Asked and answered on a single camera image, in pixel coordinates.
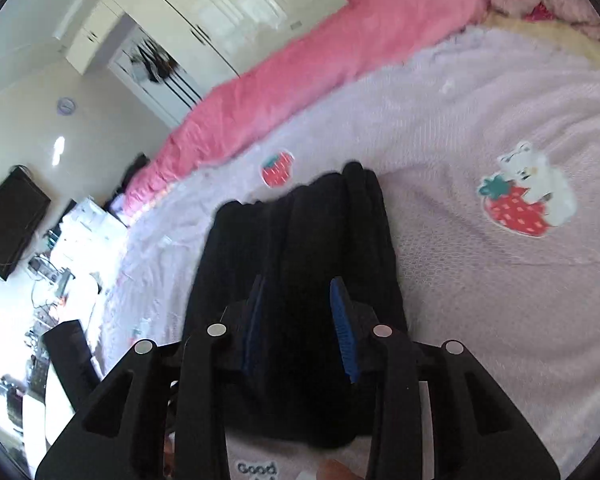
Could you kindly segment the pink blanket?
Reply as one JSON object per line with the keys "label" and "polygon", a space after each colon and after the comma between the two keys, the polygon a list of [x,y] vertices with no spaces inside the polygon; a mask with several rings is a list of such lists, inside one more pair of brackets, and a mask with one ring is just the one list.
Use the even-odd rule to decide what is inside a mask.
{"label": "pink blanket", "polygon": [[407,61],[486,14],[486,0],[347,0],[249,72],[215,87],[124,193],[135,216],[171,184],[267,136],[332,90]]}

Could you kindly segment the lilac strawberry bed sheet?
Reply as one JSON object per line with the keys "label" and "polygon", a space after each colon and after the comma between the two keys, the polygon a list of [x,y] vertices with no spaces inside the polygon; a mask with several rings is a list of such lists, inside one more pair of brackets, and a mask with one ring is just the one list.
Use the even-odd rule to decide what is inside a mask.
{"label": "lilac strawberry bed sheet", "polygon": [[[562,170],[574,214],[538,237],[495,224],[479,188],[504,155]],[[193,172],[140,217],[104,304],[111,370],[142,335],[180,338],[215,211],[277,196],[356,160],[385,197],[413,337],[461,341],[527,417],[563,476],[600,437],[600,70],[497,28],[471,27],[332,92],[264,140]]]}

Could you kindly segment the cluttered white desk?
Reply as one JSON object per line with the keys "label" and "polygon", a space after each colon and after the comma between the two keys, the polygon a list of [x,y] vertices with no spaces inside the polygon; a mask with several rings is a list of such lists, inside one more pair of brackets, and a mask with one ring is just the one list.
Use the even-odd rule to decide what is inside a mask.
{"label": "cluttered white desk", "polygon": [[127,241],[124,224],[84,198],[0,279],[0,438],[29,469],[73,413],[42,337],[62,322],[79,322],[95,370],[104,372],[105,300]]}

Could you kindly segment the black wall television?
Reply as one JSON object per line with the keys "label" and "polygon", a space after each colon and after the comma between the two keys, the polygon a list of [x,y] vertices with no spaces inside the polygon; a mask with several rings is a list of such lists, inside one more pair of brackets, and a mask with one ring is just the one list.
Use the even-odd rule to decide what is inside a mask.
{"label": "black wall television", "polygon": [[50,206],[23,166],[0,184],[0,279],[7,281]]}

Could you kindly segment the black shirt with orange patches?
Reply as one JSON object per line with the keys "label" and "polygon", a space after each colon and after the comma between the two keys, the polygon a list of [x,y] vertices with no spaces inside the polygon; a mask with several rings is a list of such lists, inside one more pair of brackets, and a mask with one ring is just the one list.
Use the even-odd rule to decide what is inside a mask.
{"label": "black shirt with orange patches", "polygon": [[343,368],[330,285],[381,323],[404,328],[384,196],[372,170],[349,162],[270,202],[218,209],[190,291],[184,333],[219,322],[263,289],[247,362],[225,382],[227,425],[250,434],[341,448],[373,428],[370,388]]}

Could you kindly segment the cream white wardrobe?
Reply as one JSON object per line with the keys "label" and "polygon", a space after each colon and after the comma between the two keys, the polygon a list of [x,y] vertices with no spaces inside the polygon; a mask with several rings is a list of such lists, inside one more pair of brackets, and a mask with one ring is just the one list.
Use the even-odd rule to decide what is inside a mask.
{"label": "cream white wardrobe", "polygon": [[68,47],[85,73],[129,18],[207,86],[250,70],[306,34],[346,0],[97,0]]}

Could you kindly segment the bags hanging on door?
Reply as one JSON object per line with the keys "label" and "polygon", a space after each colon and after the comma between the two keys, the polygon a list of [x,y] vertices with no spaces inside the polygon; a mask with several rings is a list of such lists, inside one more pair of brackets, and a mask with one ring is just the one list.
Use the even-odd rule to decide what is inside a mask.
{"label": "bags hanging on door", "polygon": [[163,47],[150,38],[133,44],[129,59],[132,69],[140,71],[140,80],[154,84],[165,84],[180,67]]}

